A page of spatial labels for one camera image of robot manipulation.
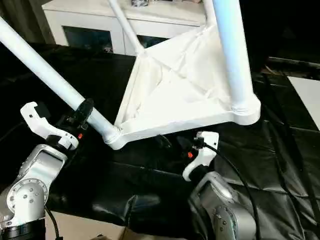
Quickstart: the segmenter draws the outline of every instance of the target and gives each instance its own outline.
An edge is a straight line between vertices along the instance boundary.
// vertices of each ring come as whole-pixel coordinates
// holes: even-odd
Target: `white pipe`
[[[57,73],[23,38],[0,17],[0,42],[2,42],[40,80],[54,91],[73,110],[85,100],[59,73]],[[95,108],[88,123],[109,144],[119,138],[121,131],[113,126]]]
[[[212,0],[226,59],[232,107],[244,109],[254,98],[239,0]]]
[[[212,0],[203,0],[206,24],[213,25],[216,23],[216,15],[214,11],[214,3]]]
[[[141,45],[135,31],[133,30],[133,28],[130,26],[130,23],[128,21],[128,19],[126,18],[124,12],[121,10],[117,0],[108,0],[109,4],[116,16],[116,18],[118,19],[118,21],[120,22],[125,34],[127,35],[127,37],[129,38],[130,42],[132,43],[135,52],[137,54],[142,53],[145,48]]]

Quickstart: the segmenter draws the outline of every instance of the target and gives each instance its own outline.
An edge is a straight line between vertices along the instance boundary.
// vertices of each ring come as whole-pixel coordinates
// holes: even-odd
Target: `black plastic sheet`
[[[116,118],[134,57],[95,53],[57,46],[35,46],[96,108]],[[0,48],[0,136],[23,122],[20,108],[44,102],[55,123],[70,110],[9,51]],[[265,240],[320,238],[320,132],[285,76],[253,75],[261,100],[261,118],[251,126],[223,123],[168,134],[172,148],[155,138],[111,150],[89,129],[81,146],[53,183],[48,205],[54,211],[128,226],[140,233],[192,239],[187,198],[194,185],[182,172],[176,137],[192,138],[197,131],[220,134],[219,148],[239,168],[258,206]],[[18,125],[0,138],[0,190],[16,178],[21,163],[43,140]],[[251,203],[240,180],[218,156],[212,164],[240,195]]]

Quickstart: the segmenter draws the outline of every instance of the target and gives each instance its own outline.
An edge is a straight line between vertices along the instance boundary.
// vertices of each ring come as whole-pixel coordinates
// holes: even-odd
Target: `black cable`
[[[225,160],[230,167],[234,170],[234,172],[238,175],[239,179],[241,180],[242,184],[244,185],[247,194],[249,196],[249,199],[251,201],[252,204],[252,209],[253,209],[253,216],[254,216],[254,220],[255,220],[255,225],[256,225],[256,233],[255,233],[255,237],[257,240],[261,239],[260,236],[260,225],[259,225],[259,216],[258,216],[258,209],[257,209],[257,205],[255,203],[254,198],[252,197],[252,194],[250,192],[249,186],[247,184],[247,181],[242,177],[241,173],[239,172],[239,170],[237,169],[237,167],[226,157],[224,156],[219,150],[215,149],[214,147],[206,144],[205,142],[203,143],[204,147],[207,147],[208,149],[211,149],[212,151],[214,151],[218,156],[220,156],[223,160]]]
[[[2,137],[0,137],[0,142],[3,141],[5,138],[7,138],[14,130],[16,130],[18,127],[24,125],[25,122],[19,122],[17,125],[13,126],[12,128],[9,129]]]
[[[51,218],[51,221],[53,223],[53,227],[54,227],[54,231],[55,231],[55,240],[62,240],[63,238],[60,237],[60,235],[59,235],[59,228],[58,228],[58,224],[55,219],[55,216],[52,214],[51,210],[46,205],[44,206],[44,209],[48,213],[48,215]]]

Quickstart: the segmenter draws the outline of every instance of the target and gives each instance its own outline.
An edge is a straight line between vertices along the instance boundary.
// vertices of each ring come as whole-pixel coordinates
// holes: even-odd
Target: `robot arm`
[[[199,139],[218,148],[219,134],[216,132],[198,132],[195,140]],[[256,233],[254,218],[239,203],[237,193],[224,178],[207,168],[215,156],[211,149],[201,147],[198,156],[182,174],[186,181],[201,179],[188,200],[194,226],[208,240],[214,239],[213,236],[217,240],[251,240]]]
[[[66,153],[77,148],[93,109],[85,100],[72,116],[64,116],[58,127],[40,116],[35,102],[20,110],[35,134],[46,140],[22,163],[16,180],[0,195],[0,239],[44,239],[45,204],[52,182],[67,161]]]

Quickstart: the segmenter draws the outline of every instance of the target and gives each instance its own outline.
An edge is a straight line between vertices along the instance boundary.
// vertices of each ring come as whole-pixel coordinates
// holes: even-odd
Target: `white plastic bracket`
[[[79,141],[72,134],[52,126],[45,117],[40,117],[35,107],[38,104],[34,101],[27,103],[20,109],[20,113],[31,131],[43,139],[50,135],[61,137],[59,144],[66,149],[74,150],[78,147]]]
[[[204,138],[204,142],[214,149],[218,149],[219,133],[213,131],[199,131],[196,134],[197,138]],[[198,156],[184,169],[182,176],[184,180],[190,182],[190,173],[198,166],[209,166],[211,161],[216,157],[216,152],[204,147],[199,150]]]

